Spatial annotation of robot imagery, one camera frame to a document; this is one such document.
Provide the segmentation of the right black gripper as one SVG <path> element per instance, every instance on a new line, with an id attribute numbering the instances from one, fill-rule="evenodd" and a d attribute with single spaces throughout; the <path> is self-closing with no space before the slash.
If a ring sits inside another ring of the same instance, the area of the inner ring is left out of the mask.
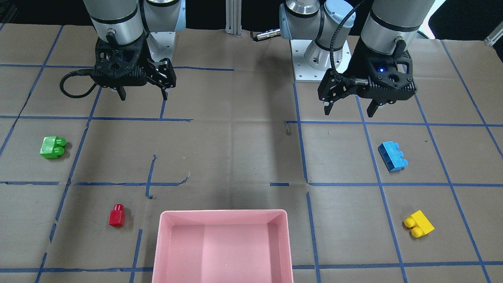
<path id="1" fill-rule="evenodd" d="M 95 46 L 96 63 L 93 81 L 102 87 L 115 88 L 121 101 L 126 100 L 125 86 L 150 83 L 162 90 L 167 101 L 169 88 L 176 87 L 176 74 L 169 58 L 153 61 L 144 34 L 129 44 L 118 43 L 115 32 L 107 32 Z"/>

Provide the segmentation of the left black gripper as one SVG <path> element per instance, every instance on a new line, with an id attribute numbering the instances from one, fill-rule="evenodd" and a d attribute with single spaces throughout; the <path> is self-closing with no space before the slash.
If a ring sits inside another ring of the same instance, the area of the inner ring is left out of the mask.
<path id="1" fill-rule="evenodd" d="M 404 40 L 392 41 L 391 54 L 376 52 L 359 40 L 346 71 L 339 73 L 329 68 L 318 86 L 325 115 L 330 115 L 334 102 L 356 94 L 372 99 L 367 108 L 369 118 L 375 115 L 381 101 L 405 101 L 416 92 L 413 61 Z"/>

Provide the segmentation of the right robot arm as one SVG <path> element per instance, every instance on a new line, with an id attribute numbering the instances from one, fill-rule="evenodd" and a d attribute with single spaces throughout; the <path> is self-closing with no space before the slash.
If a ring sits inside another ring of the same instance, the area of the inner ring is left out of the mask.
<path id="1" fill-rule="evenodd" d="M 148 83 L 162 98 L 176 86 L 171 59 L 176 32 L 186 27 L 184 0 L 86 0 L 98 39 L 95 65 L 79 74 L 115 90 L 125 100 L 126 86 Z"/>

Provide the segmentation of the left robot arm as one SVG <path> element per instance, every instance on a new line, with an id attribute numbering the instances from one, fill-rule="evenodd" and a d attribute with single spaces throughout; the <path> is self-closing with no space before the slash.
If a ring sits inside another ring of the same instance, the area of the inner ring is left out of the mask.
<path id="1" fill-rule="evenodd" d="M 372 118 L 379 107 L 416 94 L 408 48 L 434 3 L 374 0 L 344 72 L 336 69 L 337 60 L 361 2 L 327 0 L 321 5 L 318 0 L 286 0 L 279 9 L 280 27 L 251 37 L 255 42 L 273 37 L 309 40 L 313 54 L 305 58 L 312 68 L 325 73 L 317 89 L 325 115 L 338 100 L 356 95 L 371 100 L 367 115 Z"/>

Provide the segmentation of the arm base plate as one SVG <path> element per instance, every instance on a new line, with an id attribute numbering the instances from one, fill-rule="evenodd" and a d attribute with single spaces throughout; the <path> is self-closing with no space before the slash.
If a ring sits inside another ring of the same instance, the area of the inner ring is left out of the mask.
<path id="1" fill-rule="evenodd" d="M 153 32 L 146 39 L 154 62 L 173 59 L 176 32 Z"/>
<path id="2" fill-rule="evenodd" d="M 352 57 L 347 39 L 342 48 L 334 52 L 335 67 L 339 73 L 346 71 Z M 311 39 L 294 39 L 289 43 L 295 82 L 320 83 L 331 67 L 329 51 L 320 48 Z"/>

